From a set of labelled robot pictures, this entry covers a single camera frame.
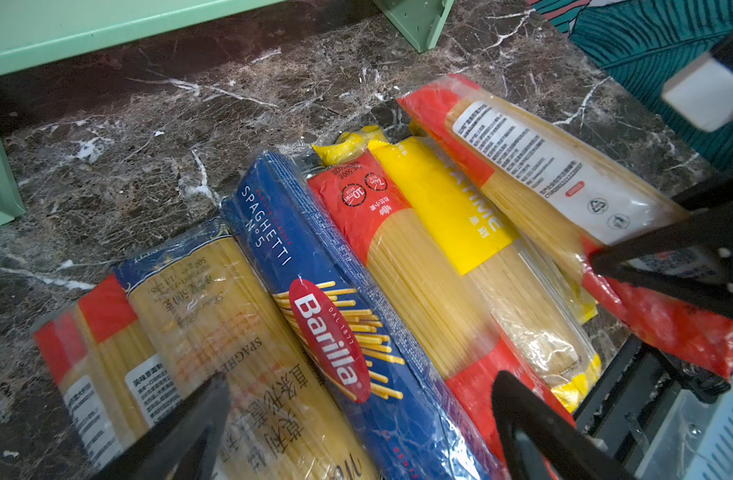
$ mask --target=marble countertop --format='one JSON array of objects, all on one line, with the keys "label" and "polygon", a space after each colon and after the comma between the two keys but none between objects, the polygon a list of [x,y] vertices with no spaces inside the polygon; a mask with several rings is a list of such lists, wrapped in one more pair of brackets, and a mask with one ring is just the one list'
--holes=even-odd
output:
[{"label": "marble countertop", "polygon": [[[458,0],[416,53],[368,2],[285,2],[0,77],[28,212],[0,228],[0,478],[83,478],[78,436],[28,331],[108,266],[215,214],[257,146],[310,152],[409,118],[396,97],[462,72],[667,194],[711,173],[522,0]],[[627,336],[586,327],[607,362]]]}]

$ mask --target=blue barilla spaghetti package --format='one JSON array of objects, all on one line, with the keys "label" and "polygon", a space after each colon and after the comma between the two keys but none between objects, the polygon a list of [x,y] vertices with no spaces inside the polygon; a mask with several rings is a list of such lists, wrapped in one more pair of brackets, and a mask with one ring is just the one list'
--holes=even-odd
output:
[{"label": "blue barilla spaghetti package", "polygon": [[221,210],[383,475],[506,477],[291,159],[263,151]]}]

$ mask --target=barilla logo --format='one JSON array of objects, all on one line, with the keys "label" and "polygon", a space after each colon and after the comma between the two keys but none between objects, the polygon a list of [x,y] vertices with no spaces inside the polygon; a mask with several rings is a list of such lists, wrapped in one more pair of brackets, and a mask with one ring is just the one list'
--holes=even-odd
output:
[{"label": "barilla logo", "polygon": [[367,360],[340,310],[308,280],[292,282],[289,300],[297,325],[318,365],[346,390],[343,393],[351,400],[364,403],[371,394]]},{"label": "barilla logo", "polygon": [[566,191],[566,194],[565,195],[567,197],[572,197],[574,194],[576,194],[577,192],[579,192],[580,190],[582,190],[584,186],[585,186],[585,182],[582,182],[582,181],[577,182],[574,187],[572,187],[572,188],[570,188],[569,190]]}]

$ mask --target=brown marble surface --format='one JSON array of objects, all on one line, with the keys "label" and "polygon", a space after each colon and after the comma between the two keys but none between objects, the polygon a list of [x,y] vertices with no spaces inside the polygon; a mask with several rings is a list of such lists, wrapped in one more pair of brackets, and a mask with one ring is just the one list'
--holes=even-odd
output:
[{"label": "brown marble surface", "polygon": [[[408,135],[395,98],[440,74],[555,122],[667,194],[703,159],[521,0],[459,0],[417,54],[368,2],[285,2],[0,77],[0,131],[28,212],[0,228],[0,478],[83,478],[28,331],[113,262],[213,215],[258,145]],[[627,332],[586,324],[606,362]]]}]

